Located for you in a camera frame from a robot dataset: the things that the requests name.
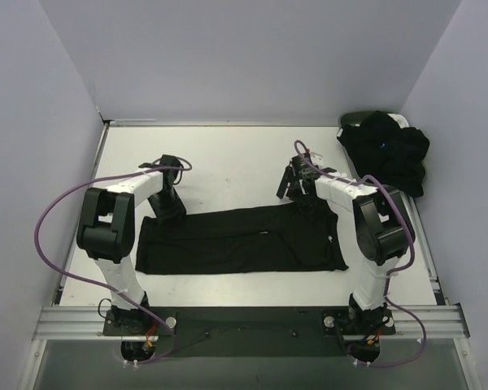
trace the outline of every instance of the black clothing pile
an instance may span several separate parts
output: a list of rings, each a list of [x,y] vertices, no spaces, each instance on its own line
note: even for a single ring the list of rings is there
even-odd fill
[[[430,141],[417,128],[401,128],[388,114],[374,111],[359,127],[344,125],[338,140],[359,177],[372,175],[411,197],[423,196],[423,158]]]
[[[177,227],[145,217],[136,270],[152,275],[344,271],[337,222],[321,199],[310,213],[288,203],[186,215]]]

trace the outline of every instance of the gray wall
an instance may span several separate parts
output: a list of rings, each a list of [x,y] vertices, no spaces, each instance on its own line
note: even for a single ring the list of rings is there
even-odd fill
[[[403,114],[432,142],[418,206],[488,388],[488,0],[463,0]]]
[[[37,216],[90,175],[102,123],[35,0],[0,1],[0,389],[16,388],[55,275],[37,257]],[[60,264],[76,222],[76,200],[43,234]]]
[[[41,0],[108,119],[401,108],[460,0]]]

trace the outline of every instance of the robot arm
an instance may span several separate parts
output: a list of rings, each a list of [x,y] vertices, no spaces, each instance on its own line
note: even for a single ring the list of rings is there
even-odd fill
[[[285,169],[277,196],[287,195],[300,206],[318,197],[328,202],[329,208],[341,207],[351,213],[355,221],[356,240],[363,254],[359,282],[351,294],[349,308],[352,332],[370,329],[387,315],[386,278],[407,252],[408,242],[394,211],[376,187],[344,180],[346,176],[332,168],[325,168],[323,158],[306,152],[303,157],[327,173],[322,176],[295,156]],[[400,192],[386,188],[407,222],[415,239]]]
[[[164,155],[162,166],[179,167],[181,162]],[[157,167],[142,164],[138,171]],[[106,282],[142,306],[148,307],[146,293],[137,282],[130,258],[135,241],[135,209],[148,200],[161,223],[180,223],[186,210],[173,188],[177,171],[154,171],[113,184],[107,188],[89,188],[81,208],[76,241],[95,260]],[[141,320],[139,310],[112,294],[115,321]]]

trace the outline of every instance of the purple cable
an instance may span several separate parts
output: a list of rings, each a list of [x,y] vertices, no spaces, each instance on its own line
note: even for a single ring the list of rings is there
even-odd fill
[[[362,362],[360,360],[357,360],[357,362],[359,364],[363,365],[363,366],[369,366],[369,367],[372,367],[372,368],[391,368],[391,367],[401,366],[403,364],[407,364],[407,363],[410,363],[410,362],[414,362],[425,351],[425,346],[426,346],[426,341],[427,341],[425,325],[409,309],[405,309],[404,307],[402,307],[400,305],[396,305],[387,296],[387,293],[389,292],[390,276],[392,274],[394,274],[395,272],[403,271],[403,270],[408,269],[409,267],[412,266],[412,264],[414,264],[414,261],[416,259],[416,249],[414,248],[414,241],[412,239],[412,234],[410,233],[410,229],[408,228],[407,222],[403,218],[401,212],[399,211],[398,207],[395,205],[394,201],[390,197],[390,195],[387,192],[387,190],[385,189],[385,187],[383,187],[383,184],[381,184],[374,176],[372,176],[372,175],[365,175],[362,178],[362,180],[359,181],[359,182],[352,181],[352,180],[348,180],[348,179],[345,179],[345,178],[342,178],[342,177],[332,176],[329,173],[322,171],[319,167],[315,166],[308,158],[306,158],[303,155],[303,152],[301,152],[298,149],[298,146],[299,145],[301,145],[306,152],[309,150],[305,146],[305,144],[303,142],[301,142],[300,140],[296,140],[294,142],[294,150],[296,151],[296,153],[298,154],[298,156],[309,167],[311,167],[314,171],[318,172],[322,176],[329,177],[330,179],[337,180],[337,181],[341,181],[343,183],[347,183],[347,184],[351,184],[351,185],[361,185],[361,184],[364,184],[367,180],[370,181],[370,182],[372,182],[377,187],[377,189],[380,191],[380,193],[383,195],[383,197],[387,200],[387,203],[389,204],[390,208],[394,212],[394,215],[396,216],[396,219],[398,220],[399,224],[402,226],[403,231],[405,233],[405,237],[407,238],[407,241],[408,241],[408,248],[410,249],[410,259],[408,260],[407,264],[405,264],[403,266],[397,266],[397,267],[392,268],[391,270],[388,270],[387,271],[387,274],[386,274],[387,275],[387,281],[386,281],[386,285],[385,285],[384,295],[385,295],[385,300],[387,301],[387,303],[389,305],[395,307],[398,310],[401,310],[404,313],[407,313],[408,315],[410,315],[411,317],[413,317],[417,321],[417,323],[420,325],[420,328],[423,331],[423,339],[421,341],[421,346],[420,346],[420,349],[417,351],[417,353],[413,357],[410,357],[408,359],[404,359],[404,360],[402,360],[400,362],[372,363],[372,364],[368,364],[367,362]],[[349,354],[351,354],[351,349],[352,349],[352,344],[349,344],[349,347],[347,348],[347,352]]]
[[[60,203],[65,197],[69,196],[71,193],[74,193],[78,189],[82,189],[84,187],[88,187],[89,185],[94,184],[94,183],[99,183],[99,182],[109,181],[109,180],[128,179],[128,178],[131,178],[131,177],[142,176],[142,175],[145,175],[145,174],[151,173],[151,172],[162,171],[164,169],[166,169],[166,170],[172,170],[172,171],[191,171],[192,170],[192,164],[189,161],[187,161],[187,160],[185,160],[183,158],[178,158],[178,159],[181,160],[183,163],[185,163],[188,167],[186,167],[186,168],[183,168],[183,167],[156,167],[156,168],[147,169],[146,171],[139,171],[139,172],[134,172],[134,173],[127,173],[125,175],[115,175],[115,176],[98,177],[96,179],[87,181],[86,183],[78,184],[78,185],[76,185],[76,186],[68,189],[67,191],[65,191],[64,193],[62,193],[60,196],[58,196],[56,199],[54,199],[47,206],[47,208],[45,210],[43,210],[43,212],[40,215],[40,218],[36,222],[36,227],[34,228],[34,246],[36,247],[36,251],[38,252],[38,255],[40,256],[41,260],[43,260],[43,262],[47,266],[49,266],[51,269],[53,269],[54,271],[58,272],[61,275],[65,275],[65,276],[67,276],[69,278],[73,278],[73,279],[80,280],[82,282],[86,282],[86,283],[90,283],[90,284],[95,284],[96,286],[100,286],[100,287],[107,288],[107,289],[111,290],[113,293],[116,293],[119,297],[125,299],[130,305],[133,305],[133,306],[137,307],[140,311],[142,311],[143,313],[148,314],[150,317],[152,317],[152,319],[154,319],[155,321],[157,321],[161,326],[163,326],[166,329],[166,331],[168,333],[170,333],[170,335],[172,335],[172,338],[174,340],[175,340],[175,335],[173,333],[173,330],[166,324],[166,322],[163,319],[161,319],[158,315],[152,313],[146,307],[139,305],[139,303],[137,303],[137,302],[133,301],[132,299],[130,299],[129,297],[127,297],[123,292],[118,291],[116,288],[110,286],[110,284],[98,282],[97,280],[93,280],[93,279],[89,279],[89,278],[85,278],[83,276],[79,276],[79,275],[73,274],[71,272],[65,271],[63,268],[60,268],[59,266],[57,266],[54,263],[52,263],[49,260],[49,258],[45,255],[45,253],[43,252],[43,250],[41,249],[41,245],[40,245],[40,230],[41,230],[41,225],[43,224],[43,221],[45,220],[46,216],[50,213],[50,211],[52,209],[54,209],[54,207],[58,203]],[[151,359],[145,360],[144,362],[140,362],[139,364],[147,364],[147,363],[156,362],[159,359],[168,356],[175,349],[175,345],[174,344],[172,345],[172,347],[167,352],[161,353],[160,355],[155,356],[155,357],[153,357]]]

